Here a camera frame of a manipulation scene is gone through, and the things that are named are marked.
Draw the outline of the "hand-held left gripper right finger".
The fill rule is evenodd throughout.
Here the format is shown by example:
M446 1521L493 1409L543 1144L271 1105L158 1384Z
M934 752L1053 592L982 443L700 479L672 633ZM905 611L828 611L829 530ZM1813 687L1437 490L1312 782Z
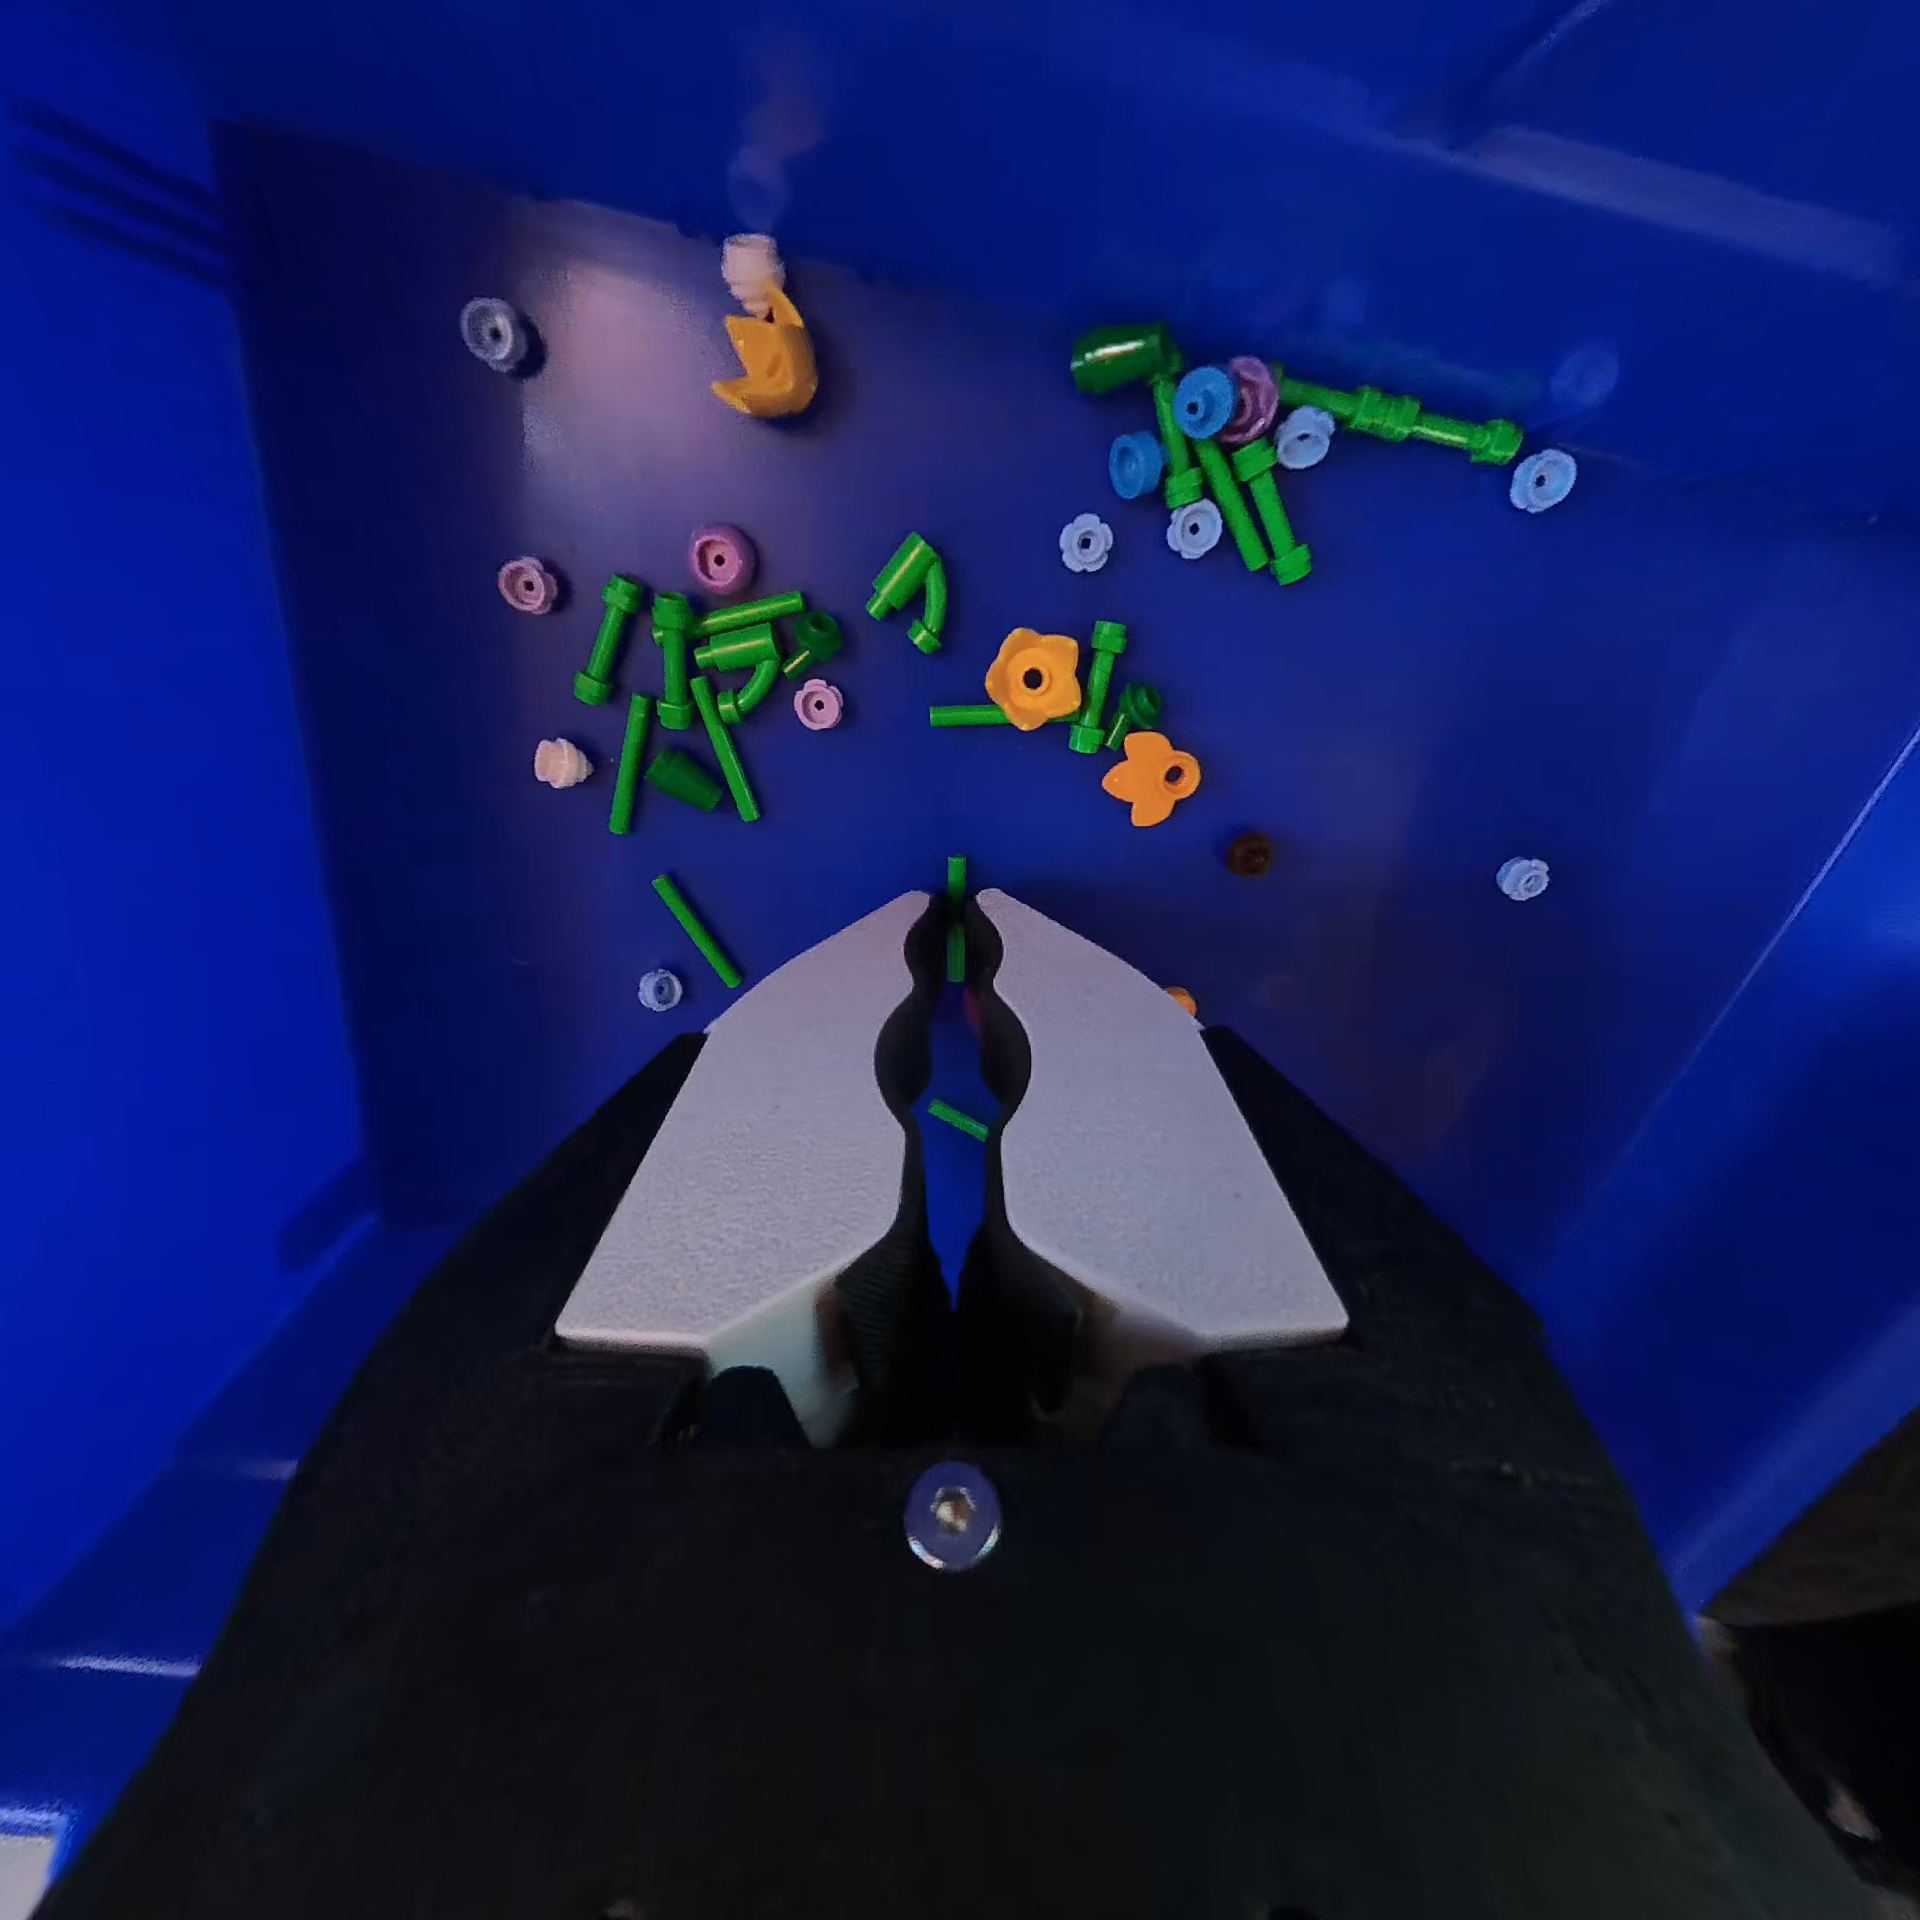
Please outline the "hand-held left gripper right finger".
M997 1099L975 1312L1033 1411L1319 1346L1351 1318L1208 1053L1151 978L1000 890L967 909Z

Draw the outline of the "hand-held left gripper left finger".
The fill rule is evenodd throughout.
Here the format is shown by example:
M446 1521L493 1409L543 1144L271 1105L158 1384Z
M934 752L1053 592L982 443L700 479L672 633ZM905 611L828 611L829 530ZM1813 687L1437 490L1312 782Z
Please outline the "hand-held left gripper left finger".
M557 1318L581 1353L769 1371L852 1411L940 1286L914 1106L941 910L906 891L712 1021Z

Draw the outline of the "pile of toy brick pieces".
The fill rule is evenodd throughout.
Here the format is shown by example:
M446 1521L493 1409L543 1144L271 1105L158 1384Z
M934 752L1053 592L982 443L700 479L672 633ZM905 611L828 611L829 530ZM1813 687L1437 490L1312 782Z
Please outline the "pile of toy brick pieces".
M726 315L735 374L712 383L710 395L744 419L801 416L818 395L818 360L784 289L775 241L732 235L721 262L738 305ZM1154 429L1110 443L1114 496L1158 496L1168 549L1180 560L1197 562L1229 538L1248 571L1278 585L1312 574L1312 552L1290 530L1278 474L1321 465L1338 430L1383 443L1454 449L1472 465L1509 469L1509 504L1527 515L1554 511L1576 485L1576 458L1554 446L1525 455L1512 421L1440 416L1418 398L1376 387L1335 392L1257 355L1188 367L1161 323L1093 327L1072 345L1070 374L1085 395L1144 390L1151 398ZM732 801L740 823L756 823L760 807L735 733L777 685L790 687L804 730L824 733L842 721L842 693L821 673L842 649L842 626L812 608L804 592L750 597L756 567L756 546L738 529L714 523L688 538L688 574L709 597L705 608L678 592L646 592L626 574L606 581L602 615L572 685L575 703L594 709L615 703L617 671L639 618L660 658L657 695L639 691L628 701L608 801L612 835L632 831L641 784L704 811ZM1102 790L1129 810L1129 823L1164 826L1197 792L1201 767L1168 744L1164 701L1151 687L1113 685L1127 646L1118 619L1100 619L1087 646L1014 629L982 680L988 698L934 705L928 722L934 730L1068 727L1072 752L1118 758Z

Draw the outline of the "blue storage bin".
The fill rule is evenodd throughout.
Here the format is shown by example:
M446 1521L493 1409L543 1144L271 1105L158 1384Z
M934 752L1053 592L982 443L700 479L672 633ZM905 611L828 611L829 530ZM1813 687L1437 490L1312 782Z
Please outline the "blue storage bin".
M1916 1403L1916 15L4 5L4 1598L250 1565L45 1915L1870 1915L1687 1609ZM818 360L735 374L765 234ZM1161 323L1312 574L1118 498ZM639 787L615 574L842 626ZM1201 782L934 730L1127 629ZM744 990L1000 890L1205 1030L1351 1326L1033 1411L557 1318Z

